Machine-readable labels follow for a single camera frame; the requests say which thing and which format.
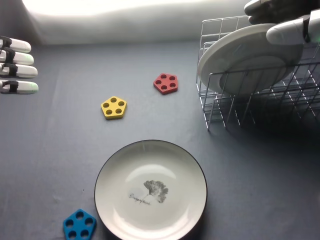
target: round hole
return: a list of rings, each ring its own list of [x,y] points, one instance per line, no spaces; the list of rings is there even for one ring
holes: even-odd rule
[[[81,220],[84,217],[84,213],[82,211],[78,211],[75,217],[76,219]]]
[[[69,237],[70,239],[76,239],[76,236],[77,236],[77,233],[76,233],[75,231],[71,231],[71,232],[69,232],[69,234],[68,234],[68,237]]]
[[[67,228],[72,228],[72,226],[74,225],[74,221],[72,221],[71,219],[68,219],[66,222],[65,222],[65,226]]]
[[[83,239],[86,239],[87,237],[89,237],[89,231],[88,230],[82,230],[80,235],[81,235],[81,237]]]
[[[85,225],[87,225],[88,227],[91,226],[94,223],[94,220],[91,217],[88,217],[85,221],[84,221]]]

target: red pentagon block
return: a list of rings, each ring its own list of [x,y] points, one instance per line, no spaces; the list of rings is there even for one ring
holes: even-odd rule
[[[153,82],[153,86],[163,95],[178,91],[178,78],[176,75],[161,73]]]

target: plate in dish rack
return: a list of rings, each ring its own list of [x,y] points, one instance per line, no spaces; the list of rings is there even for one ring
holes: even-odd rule
[[[122,240],[178,240],[202,216],[207,183],[186,150],[144,140],[107,160],[96,180],[94,200],[104,225]]]
[[[271,87],[290,74],[294,70],[292,65],[301,59],[303,45],[269,43],[266,33],[273,26],[272,23],[247,26],[209,47],[200,58],[197,69],[203,84],[217,93],[221,93],[224,87],[224,91],[231,95],[245,95]],[[269,69],[248,71],[245,77],[243,72],[228,76],[217,74],[261,68]]]

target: metal wire rack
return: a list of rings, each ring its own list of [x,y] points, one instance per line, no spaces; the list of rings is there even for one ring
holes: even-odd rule
[[[233,31],[249,26],[248,16],[209,19],[202,22],[198,63],[201,56],[216,41]],[[210,131],[211,123],[223,122],[225,128],[231,122],[240,127],[244,124],[273,123],[285,126],[290,122],[301,123],[306,119],[320,126],[320,61],[319,44],[306,45],[299,64],[286,78],[268,89],[249,95],[229,95],[224,92],[228,77],[242,74],[242,83],[250,72],[278,69],[281,67],[255,68],[242,71],[213,72],[208,75],[208,86],[213,76],[224,76],[222,93],[206,87],[196,77],[205,124]]]

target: plate with flower design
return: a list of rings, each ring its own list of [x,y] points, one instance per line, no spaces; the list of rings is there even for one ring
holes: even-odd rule
[[[94,201],[104,225],[122,240],[178,240],[202,216],[207,183],[186,150],[144,140],[107,160],[96,179]]]

